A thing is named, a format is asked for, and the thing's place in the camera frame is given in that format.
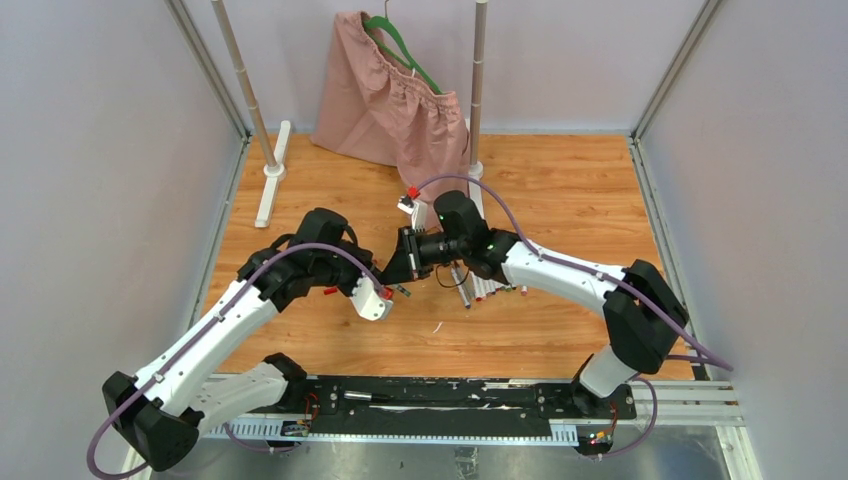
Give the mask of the right rack pole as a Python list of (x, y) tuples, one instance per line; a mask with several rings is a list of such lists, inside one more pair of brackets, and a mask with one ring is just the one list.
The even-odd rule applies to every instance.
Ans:
[(469, 118), (469, 152), (471, 161), (470, 171), (476, 175), (481, 175), (483, 171), (483, 166), (479, 160), (479, 143), (482, 119), (482, 94), (487, 7), (487, 0), (477, 0), (475, 2), (472, 85)]

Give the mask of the white rack foot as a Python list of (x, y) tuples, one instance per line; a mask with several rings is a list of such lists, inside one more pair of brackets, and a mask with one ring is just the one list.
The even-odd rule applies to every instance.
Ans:
[(283, 120), (279, 125), (274, 148), (271, 148), (270, 138), (266, 130), (262, 129), (257, 133), (260, 148), (265, 157), (263, 172), (266, 179), (254, 221), (256, 228), (268, 228), (270, 226), (279, 185), (287, 174), (285, 157), (291, 133), (291, 122)]
[[(482, 179), (483, 172), (484, 172), (483, 164), (479, 161), (477, 161), (476, 163), (473, 163), (469, 167), (469, 176), (471, 178), (477, 180), (477, 181), (480, 181)], [(482, 191), (481, 187), (477, 183), (470, 182), (469, 186), (468, 186), (468, 192), (469, 192), (469, 197), (472, 199), (472, 201), (476, 205), (476, 208), (479, 212), (480, 217), (482, 219), (484, 219), (485, 218), (485, 211), (484, 211), (484, 203), (483, 203), (483, 191)]]

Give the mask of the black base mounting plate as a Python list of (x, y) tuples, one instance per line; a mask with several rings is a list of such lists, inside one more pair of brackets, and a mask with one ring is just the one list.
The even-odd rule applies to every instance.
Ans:
[(298, 402), (261, 411), (309, 420), (316, 434), (444, 438), (535, 439), (554, 420), (606, 427), (637, 416), (626, 385), (591, 400), (569, 381), (331, 375), (307, 379)]

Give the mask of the left white rack foot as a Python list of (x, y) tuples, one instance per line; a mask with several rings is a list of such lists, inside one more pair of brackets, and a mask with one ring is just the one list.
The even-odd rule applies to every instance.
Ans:
[(265, 157), (263, 172), (266, 179), (254, 221), (256, 228), (268, 228), (270, 226), (279, 185), (287, 174), (285, 157), (291, 133), (291, 122), (283, 120), (279, 125), (274, 148), (271, 148), (270, 138), (266, 130), (262, 129), (257, 133), (260, 148)]

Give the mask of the white marker red cap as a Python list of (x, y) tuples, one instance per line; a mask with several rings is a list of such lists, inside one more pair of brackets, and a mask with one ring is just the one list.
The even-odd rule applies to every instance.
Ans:
[(472, 290), (474, 294), (474, 298), (476, 302), (482, 302), (486, 299), (486, 291), (483, 285), (481, 284), (480, 279), (475, 275), (470, 275), (472, 281)]

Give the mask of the rack pole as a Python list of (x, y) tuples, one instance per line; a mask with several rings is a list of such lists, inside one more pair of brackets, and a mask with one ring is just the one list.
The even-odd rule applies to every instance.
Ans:
[(248, 113), (250, 115), (255, 135), (259, 140), (260, 148), (265, 157), (265, 171), (267, 175), (275, 176), (281, 171), (281, 166), (276, 160), (274, 149), (270, 144), (269, 135), (265, 127), (261, 109), (258, 100), (255, 96), (249, 74), (241, 55), (235, 33), (229, 20), (228, 12), (225, 3), (221, 0), (211, 0), (212, 9), (214, 11), (219, 29), (228, 51), (230, 61), (236, 74), (244, 101), (246, 103)]
[(482, 119), (482, 94), (487, 7), (487, 0), (477, 0), (475, 2), (472, 85), (469, 118), (469, 152), (471, 161), (470, 171), (476, 175), (481, 175), (483, 171), (483, 166), (479, 160), (479, 143)]

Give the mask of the grey pen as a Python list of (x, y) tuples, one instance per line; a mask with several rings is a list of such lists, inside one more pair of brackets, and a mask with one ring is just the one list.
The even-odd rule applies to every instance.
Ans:
[(455, 288), (459, 292), (461, 301), (465, 309), (471, 308), (471, 301), (466, 289), (468, 274), (457, 266), (450, 267), (452, 278), (455, 282)]

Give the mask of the aluminium frame rail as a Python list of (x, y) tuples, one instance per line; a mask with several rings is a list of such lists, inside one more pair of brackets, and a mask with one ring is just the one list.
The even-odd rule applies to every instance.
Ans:
[(723, 382), (633, 382), (579, 406), (566, 381), (286, 375), (263, 364), (193, 389), (144, 393), (116, 422), (134, 448), (174, 463), (204, 437), (614, 449), (628, 426), (740, 427)]

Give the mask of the pink cloth shorts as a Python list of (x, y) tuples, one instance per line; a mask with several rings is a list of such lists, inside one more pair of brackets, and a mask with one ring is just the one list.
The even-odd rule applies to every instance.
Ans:
[(435, 93), (420, 73), (384, 53), (366, 33), (368, 14), (334, 16), (313, 144), (391, 166), (432, 203), (468, 191), (469, 130), (453, 91)]

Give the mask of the left rack pole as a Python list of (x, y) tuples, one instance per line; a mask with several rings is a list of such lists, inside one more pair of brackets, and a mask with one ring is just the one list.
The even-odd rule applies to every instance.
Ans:
[(255, 135), (259, 140), (260, 148), (265, 157), (265, 171), (267, 175), (275, 176), (281, 171), (281, 166), (276, 160), (274, 149), (270, 144), (269, 135), (265, 127), (261, 109), (258, 100), (255, 96), (249, 74), (241, 55), (235, 33), (229, 20), (228, 12), (225, 3), (221, 0), (211, 0), (212, 9), (214, 11), (219, 29), (228, 51), (230, 61), (236, 74), (244, 101), (246, 103), (248, 113), (250, 115)]

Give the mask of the green clothes hanger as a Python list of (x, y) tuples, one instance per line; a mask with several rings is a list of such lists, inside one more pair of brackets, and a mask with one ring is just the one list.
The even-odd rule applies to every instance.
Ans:
[[(365, 32), (375, 41), (380, 47), (385, 49), (395, 60), (407, 68), (412, 75), (418, 74), (421, 79), (430, 87), (437, 95), (442, 95), (443, 91), (438, 84), (430, 77), (430, 75), (421, 67), (415, 60), (411, 52), (406, 46), (406, 43), (400, 34), (397, 27), (385, 16), (372, 16), (363, 21)], [(379, 30), (385, 33), (397, 46), (399, 53), (392, 50), (381, 40), (378, 40), (374, 31)]]

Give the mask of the right white rack foot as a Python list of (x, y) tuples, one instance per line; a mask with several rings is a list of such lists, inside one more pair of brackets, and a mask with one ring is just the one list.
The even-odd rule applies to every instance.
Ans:
[[(477, 181), (480, 181), (482, 179), (483, 172), (484, 172), (483, 164), (479, 161), (477, 161), (476, 163), (473, 163), (469, 167), (469, 176), (471, 178), (477, 180)], [(483, 191), (482, 191), (481, 187), (477, 183), (470, 182), (469, 186), (468, 186), (468, 192), (469, 192), (469, 197), (472, 199), (472, 201), (476, 205), (476, 208), (479, 212), (480, 217), (482, 219), (484, 219), (485, 218), (485, 211), (484, 211), (484, 203), (483, 203)]]

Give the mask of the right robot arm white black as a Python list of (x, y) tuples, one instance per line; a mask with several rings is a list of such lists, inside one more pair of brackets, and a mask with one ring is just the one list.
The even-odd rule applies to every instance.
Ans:
[(383, 283), (424, 279), (436, 267), (459, 261), (483, 281), (540, 289), (604, 320), (608, 342), (580, 367), (570, 392), (573, 408), (584, 417), (607, 409), (620, 384), (657, 373), (685, 332), (688, 313), (649, 262), (604, 265), (545, 250), (517, 232), (489, 227), (473, 200), (457, 190), (433, 205), (407, 194), (398, 207), (410, 224), (398, 231)]

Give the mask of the grey pen apart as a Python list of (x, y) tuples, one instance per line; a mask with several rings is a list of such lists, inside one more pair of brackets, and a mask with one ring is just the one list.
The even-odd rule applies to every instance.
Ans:
[(408, 289), (406, 289), (405, 287), (403, 287), (402, 285), (399, 285), (399, 284), (394, 285), (394, 288), (395, 288), (398, 292), (400, 292), (401, 294), (405, 295), (406, 297), (410, 297), (410, 296), (412, 295), (412, 293), (411, 293)]

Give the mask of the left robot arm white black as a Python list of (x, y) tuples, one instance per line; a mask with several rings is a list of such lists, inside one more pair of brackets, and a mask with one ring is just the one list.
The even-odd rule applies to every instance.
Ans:
[(306, 372), (282, 353), (216, 385), (207, 379), (259, 327), (312, 288), (337, 290), (366, 320), (386, 317), (392, 292), (379, 276), (372, 253), (359, 246), (344, 217), (325, 208), (309, 211), (296, 232), (253, 253), (175, 344), (135, 374), (117, 371), (104, 382), (106, 424), (145, 466), (161, 472), (180, 463), (201, 436), (245, 413), (272, 405), (283, 413), (312, 407)]

